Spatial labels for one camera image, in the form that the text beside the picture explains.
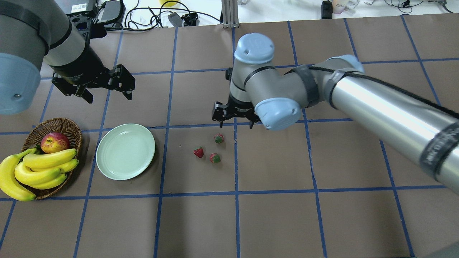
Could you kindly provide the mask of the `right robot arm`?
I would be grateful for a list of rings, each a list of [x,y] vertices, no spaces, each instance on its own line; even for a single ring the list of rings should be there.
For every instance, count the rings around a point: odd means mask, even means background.
[[[459,190],[458,113],[365,74],[351,54],[280,75],[272,63],[274,43],[263,34],[237,42],[228,102],[216,102],[213,121],[261,122],[268,130],[296,123],[301,110],[328,103],[418,165],[455,193]]]

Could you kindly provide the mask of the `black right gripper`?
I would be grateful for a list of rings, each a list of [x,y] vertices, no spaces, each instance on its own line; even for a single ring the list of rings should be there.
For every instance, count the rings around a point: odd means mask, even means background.
[[[255,113],[254,105],[250,101],[240,101],[232,94],[229,94],[226,105],[221,102],[214,103],[212,120],[218,121],[219,127],[222,128],[224,122],[232,118],[246,118],[250,121],[249,129],[252,129],[254,124],[260,122],[259,116]]]

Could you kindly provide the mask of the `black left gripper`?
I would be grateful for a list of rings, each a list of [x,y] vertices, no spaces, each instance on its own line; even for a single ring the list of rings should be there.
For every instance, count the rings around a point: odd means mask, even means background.
[[[124,65],[108,69],[90,46],[85,46],[76,60],[61,66],[52,64],[51,68],[57,74],[53,75],[51,82],[61,93],[83,98],[89,104],[93,103],[93,95],[86,87],[116,90],[128,101],[132,100],[136,88],[136,79]]]

